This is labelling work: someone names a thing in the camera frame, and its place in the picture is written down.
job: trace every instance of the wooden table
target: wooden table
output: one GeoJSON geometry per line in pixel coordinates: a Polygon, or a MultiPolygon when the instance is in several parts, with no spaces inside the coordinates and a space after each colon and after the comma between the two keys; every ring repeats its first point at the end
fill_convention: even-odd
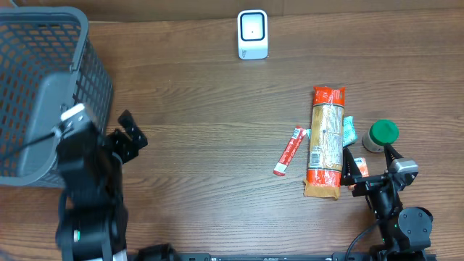
{"type": "MultiPolygon", "coordinates": [[[[149,145],[124,167],[128,248],[323,254],[346,250],[373,222],[363,198],[303,197],[307,140],[287,175],[272,169],[293,128],[310,127],[314,85],[347,87],[359,137],[396,122],[395,148],[420,174],[400,193],[435,217],[440,260],[464,255],[464,9],[272,17],[266,60],[241,61],[236,21],[92,25],[112,76],[108,129],[129,109],[149,145]]],[[[351,147],[372,175],[384,156],[351,147]]],[[[58,260],[60,190],[0,188],[0,249],[58,260]]],[[[355,248],[381,243],[376,231],[355,248]]]]}

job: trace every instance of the plastic basket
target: plastic basket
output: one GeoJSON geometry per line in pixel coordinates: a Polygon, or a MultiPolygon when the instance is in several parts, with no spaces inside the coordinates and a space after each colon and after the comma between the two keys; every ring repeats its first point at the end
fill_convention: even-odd
{"type": "MultiPolygon", "coordinates": [[[[0,155],[50,133],[77,103],[107,126],[111,80],[87,38],[88,20],[72,7],[0,9],[0,155]]],[[[63,187],[57,139],[0,162],[0,185],[63,187]]]]}

